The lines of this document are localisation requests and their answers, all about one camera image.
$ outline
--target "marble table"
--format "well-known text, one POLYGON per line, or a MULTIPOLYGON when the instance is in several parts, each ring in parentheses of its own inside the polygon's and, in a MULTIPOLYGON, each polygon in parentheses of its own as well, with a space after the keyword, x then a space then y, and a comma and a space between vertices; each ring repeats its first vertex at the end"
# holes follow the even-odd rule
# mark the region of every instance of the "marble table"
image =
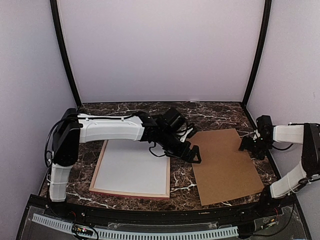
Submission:
MULTIPOLYGON (((175 107, 190 123, 195 123, 199 131, 235 128, 238 134, 253 134, 249 120, 236 102, 130 102, 130 103, 88 103, 80 113, 90 115, 129 115, 135 111, 145 111, 152 115, 163 114, 175 107)), ((186 211, 211 209, 256 202, 259 194, 201 206, 195 175, 190 163, 171 159, 170 200, 150 200, 126 198, 91 193, 89 186, 95 171, 103 141, 80 144, 78 161, 73 166, 66 189, 69 203, 117 210, 135 211, 186 211)), ((277 180, 267 158, 252 161, 264 185, 277 180)), ((40 196, 45 197, 47 182, 42 185, 40 196)))

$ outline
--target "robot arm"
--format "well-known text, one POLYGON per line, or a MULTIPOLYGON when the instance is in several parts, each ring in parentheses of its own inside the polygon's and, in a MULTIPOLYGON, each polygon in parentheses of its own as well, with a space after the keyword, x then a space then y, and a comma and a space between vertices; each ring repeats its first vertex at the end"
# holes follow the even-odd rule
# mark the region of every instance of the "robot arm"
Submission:
POLYGON ((199 147, 194 145, 190 149, 191 143, 186 141, 196 132, 194 124, 188 124, 175 108, 154 116, 142 111, 130 116, 93 116, 77 114, 70 108, 53 133, 50 199, 53 202, 66 199, 69 173, 78 160, 79 143, 114 139, 152 142, 161 145, 168 157, 199 164, 199 147))
POLYGON ((257 119, 254 137, 244 137, 239 150, 251 151, 253 157, 264 159, 266 151, 273 148, 273 143, 302 144, 302 157, 299 164, 280 180, 265 187, 260 201, 272 202, 281 199, 295 190, 314 182, 320 175, 320 129, 317 123, 273 126, 270 116, 257 119))

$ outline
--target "white cable tray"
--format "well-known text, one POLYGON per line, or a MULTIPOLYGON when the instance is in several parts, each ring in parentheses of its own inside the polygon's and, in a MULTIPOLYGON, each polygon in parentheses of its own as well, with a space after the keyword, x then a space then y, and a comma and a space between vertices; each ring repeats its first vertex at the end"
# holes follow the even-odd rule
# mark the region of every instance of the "white cable tray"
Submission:
MULTIPOLYGON (((67 234, 73 234, 72 223, 50 218, 40 214, 33 214, 32 221, 43 226, 55 229, 67 234)), ((207 231, 193 231, 181 233, 144 233, 144 232, 126 232, 114 231, 95 227, 99 233, 100 240, 215 240, 237 237, 238 227, 226 227, 222 229, 214 229, 207 231)), ((80 236, 89 237, 88 235, 78 233, 80 236)), ((93 233, 91 239, 96 239, 96 234, 93 233)))

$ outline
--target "cardboard sheet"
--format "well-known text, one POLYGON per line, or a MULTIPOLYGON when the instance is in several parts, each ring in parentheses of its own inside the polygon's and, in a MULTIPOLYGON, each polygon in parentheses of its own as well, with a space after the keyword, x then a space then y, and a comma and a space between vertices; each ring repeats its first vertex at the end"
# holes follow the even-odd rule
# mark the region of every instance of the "cardboard sheet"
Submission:
POLYGON ((235 129, 197 132, 190 139, 200 148, 202 162, 193 164, 201 205, 260 193, 264 185, 235 129))
MULTIPOLYGON (((148 142, 131 140, 105 141, 89 190, 115 196, 169 199, 170 158, 153 156, 150 146, 148 142)), ((164 153, 159 145, 153 152, 164 153)))

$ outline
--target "black metal pole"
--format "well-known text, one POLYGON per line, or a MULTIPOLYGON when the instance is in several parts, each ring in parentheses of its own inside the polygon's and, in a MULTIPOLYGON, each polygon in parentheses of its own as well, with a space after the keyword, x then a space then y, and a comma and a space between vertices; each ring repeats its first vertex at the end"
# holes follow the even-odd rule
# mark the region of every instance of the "black metal pole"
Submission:
POLYGON ((246 90, 243 96, 242 104, 246 107, 252 92, 252 89, 254 87, 254 83, 256 80, 262 52, 265 45, 266 35, 267 35, 267 29, 268 29, 268 23, 269 23, 269 17, 270 17, 270 11, 271 11, 271 3, 272 0, 265 0, 264 2, 264 10, 263 10, 263 17, 262 17, 262 23, 261 23, 261 29, 260 29, 260 35, 258 44, 256 47, 256 52, 253 60, 253 65, 249 77, 248 84, 246 86, 246 90))
POLYGON ((70 85, 70 88, 71 88, 71 91, 73 94, 74 101, 75 101, 77 107, 79 108, 82 105, 82 103, 81 103, 81 99, 80 99, 80 96, 78 93, 78 89, 76 86, 74 76, 72 74, 72 70, 71 70, 71 66, 70 66, 70 62, 69 62, 69 58, 68 58, 68 54, 67 54, 67 49, 66 49, 64 36, 62 33, 62 28, 61 28, 61 23, 60 23, 57 0, 50 0, 50 4, 51 4, 51 12, 52 12, 52 18, 53 18, 53 23, 54 23, 54 28, 55 28, 55 34, 56 34, 56 38, 58 40, 65 73, 66 73, 66 76, 69 81, 69 85, 70 85))

